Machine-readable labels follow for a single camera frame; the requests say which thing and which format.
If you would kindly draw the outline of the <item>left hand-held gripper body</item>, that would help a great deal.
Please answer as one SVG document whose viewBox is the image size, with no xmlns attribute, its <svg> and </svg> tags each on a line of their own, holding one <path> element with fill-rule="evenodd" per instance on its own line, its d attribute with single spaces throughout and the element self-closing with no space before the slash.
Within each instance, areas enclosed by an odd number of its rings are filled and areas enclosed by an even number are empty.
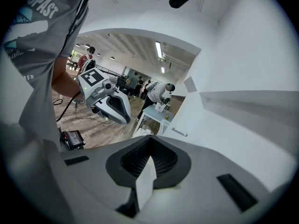
<svg viewBox="0 0 299 224">
<path fill-rule="evenodd" d="M 90 110 L 96 108 L 97 113 L 116 113 L 109 101 L 117 88 L 107 75 L 97 68 L 92 68 L 81 73 L 78 81 L 85 104 Z"/>
</svg>

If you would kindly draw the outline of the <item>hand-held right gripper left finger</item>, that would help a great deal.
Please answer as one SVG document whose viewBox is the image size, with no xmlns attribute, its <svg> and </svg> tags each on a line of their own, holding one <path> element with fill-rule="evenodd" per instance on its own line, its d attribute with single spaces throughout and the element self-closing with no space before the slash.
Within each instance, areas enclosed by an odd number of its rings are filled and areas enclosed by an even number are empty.
<svg viewBox="0 0 299 224">
<path fill-rule="evenodd" d="M 113 153 L 147 136 L 107 146 L 59 152 L 51 141 L 43 149 L 53 185 L 50 195 L 50 218 L 58 224 L 152 224 L 140 215 L 128 217 L 119 208 L 130 201 L 131 188 L 119 186 L 106 170 L 106 161 Z"/>
</svg>

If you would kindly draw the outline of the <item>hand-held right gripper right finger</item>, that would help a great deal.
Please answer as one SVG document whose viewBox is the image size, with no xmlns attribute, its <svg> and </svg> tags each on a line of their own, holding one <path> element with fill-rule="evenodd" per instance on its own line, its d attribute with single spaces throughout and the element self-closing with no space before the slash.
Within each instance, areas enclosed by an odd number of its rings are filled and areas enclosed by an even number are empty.
<svg viewBox="0 0 299 224">
<path fill-rule="evenodd" d="M 251 173 L 226 156 L 206 147 L 162 137 L 191 158 L 189 174 L 176 187 L 154 190 L 140 211 L 147 224 L 249 224 L 256 221 L 281 197 L 283 187 L 268 191 Z M 217 180 L 231 174 L 258 203 L 241 212 Z"/>
</svg>

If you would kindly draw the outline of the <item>person's grey printed t-shirt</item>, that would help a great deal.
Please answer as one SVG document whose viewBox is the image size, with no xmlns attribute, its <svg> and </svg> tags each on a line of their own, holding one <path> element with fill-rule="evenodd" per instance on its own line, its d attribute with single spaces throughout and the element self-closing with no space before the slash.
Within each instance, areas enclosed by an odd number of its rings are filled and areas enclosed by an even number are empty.
<svg viewBox="0 0 299 224">
<path fill-rule="evenodd" d="M 68 59 L 85 21 L 84 0 L 27 0 L 4 38 L 12 63 L 33 87 L 20 125 L 60 145 L 52 101 L 52 74 L 57 57 Z"/>
</svg>

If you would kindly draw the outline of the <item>black metal railing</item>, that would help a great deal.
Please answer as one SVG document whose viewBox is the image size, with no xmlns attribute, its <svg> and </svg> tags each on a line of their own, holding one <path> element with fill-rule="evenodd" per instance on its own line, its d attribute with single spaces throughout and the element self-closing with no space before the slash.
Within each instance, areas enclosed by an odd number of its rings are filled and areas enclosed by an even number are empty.
<svg viewBox="0 0 299 224">
<path fill-rule="evenodd" d="M 104 67 L 102 67 L 100 65 L 96 65 L 96 68 L 99 69 L 101 72 L 107 74 L 110 78 L 117 79 L 119 77 L 122 77 L 122 75 L 120 75 L 120 74 L 118 74 L 118 73 L 116 73 L 114 71 L 111 71 L 111 70 L 109 70 L 107 68 L 104 68 Z"/>
</svg>

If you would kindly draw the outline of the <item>pale blue desk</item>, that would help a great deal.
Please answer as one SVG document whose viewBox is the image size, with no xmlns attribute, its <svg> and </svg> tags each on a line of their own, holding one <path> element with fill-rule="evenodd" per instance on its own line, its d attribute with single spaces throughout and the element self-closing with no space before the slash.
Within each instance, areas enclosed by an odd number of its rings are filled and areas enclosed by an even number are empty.
<svg viewBox="0 0 299 224">
<path fill-rule="evenodd" d="M 162 112 L 157 112 L 155 110 L 155 106 L 151 105 L 143 110 L 141 118 L 138 120 L 138 123 L 134 130 L 133 135 L 135 135 L 135 133 L 138 131 L 138 129 L 142 123 L 142 119 L 144 117 L 151 118 L 152 120 L 154 120 L 160 124 L 160 128 L 159 128 L 159 131 L 157 132 L 157 135 L 162 136 L 165 133 L 168 126 L 170 125 L 170 123 L 172 122 L 174 115 L 170 111 L 167 111 L 167 110 L 163 110 Z"/>
</svg>

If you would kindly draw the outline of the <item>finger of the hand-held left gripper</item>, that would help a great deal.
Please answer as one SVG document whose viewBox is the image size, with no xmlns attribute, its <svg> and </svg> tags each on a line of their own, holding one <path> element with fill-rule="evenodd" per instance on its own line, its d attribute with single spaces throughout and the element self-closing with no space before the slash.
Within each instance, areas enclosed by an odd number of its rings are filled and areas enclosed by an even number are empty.
<svg viewBox="0 0 299 224">
<path fill-rule="evenodd" d="M 110 120 L 126 125 L 128 123 L 127 99 L 102 99 L 94 104 L 103 116 Z"/>
<path fill-rule="evenodd" d="M 131 106 L 127 95 L 121 91 L 115 91 L 112 97 L 114 108 L 124 118 L 123 124 L 129 124 L 131 122 Z"/>
</svg>

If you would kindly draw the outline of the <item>grey square wall plate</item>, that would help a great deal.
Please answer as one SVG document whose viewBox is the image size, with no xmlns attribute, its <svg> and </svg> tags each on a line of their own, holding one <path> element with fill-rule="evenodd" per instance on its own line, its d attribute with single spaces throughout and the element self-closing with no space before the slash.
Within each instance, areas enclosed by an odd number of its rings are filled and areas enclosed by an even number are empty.
<svg viewBox="0 0 299 224">
<path fill-rule="evenodd" d="M 197 92 L 193 78 L 190 76 L 184 81 L 184 85 L 188 93 Z"/>
</svg>

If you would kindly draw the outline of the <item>long white desk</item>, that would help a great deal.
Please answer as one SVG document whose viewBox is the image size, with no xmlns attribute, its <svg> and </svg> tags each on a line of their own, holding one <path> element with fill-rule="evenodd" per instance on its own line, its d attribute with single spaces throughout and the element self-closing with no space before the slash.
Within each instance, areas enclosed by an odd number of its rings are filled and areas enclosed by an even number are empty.
<svg viewBox="0 0 299 224">
<path fill-rule="evenodd" d="M 173 127 L 187 131 L 188 136 L 173 132 Z M 299 170 L 297 111 L 193 92 L 164 135 L 226 156 L 268 191 L 291 181 Z"/>
</svg>

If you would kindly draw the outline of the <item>person's left forearm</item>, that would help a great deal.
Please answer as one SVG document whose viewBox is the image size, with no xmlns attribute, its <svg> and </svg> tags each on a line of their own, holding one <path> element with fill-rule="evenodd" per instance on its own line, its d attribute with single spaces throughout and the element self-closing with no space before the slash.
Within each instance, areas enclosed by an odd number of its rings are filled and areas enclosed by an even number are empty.
<svg viewBox="0 0 299 224">
<path fill-rule="evenodd" d="M 57 93 L 63 96 L 73 98 L 76 95 L 76 99 L 84 100 L 80 92 L 79 83 L 66 72 L 66 63 L 67 58 L 65 57 L 57 57 L 55 59 L 51 86 Z"/>
</svg>

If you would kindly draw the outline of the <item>white rectangular box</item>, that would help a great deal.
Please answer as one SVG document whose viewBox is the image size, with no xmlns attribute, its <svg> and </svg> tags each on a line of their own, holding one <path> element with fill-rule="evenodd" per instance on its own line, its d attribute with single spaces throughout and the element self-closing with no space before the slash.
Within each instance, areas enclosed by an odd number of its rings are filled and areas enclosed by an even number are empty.
<svg viewBox="0 0 299 224">
<path fill-rule="evenodd" d="M 138 209 L 141 211 L 153 193 L 153 183 L 157 179 L 154 161 L 150 156 L 135 182 Z"/>
</svg>

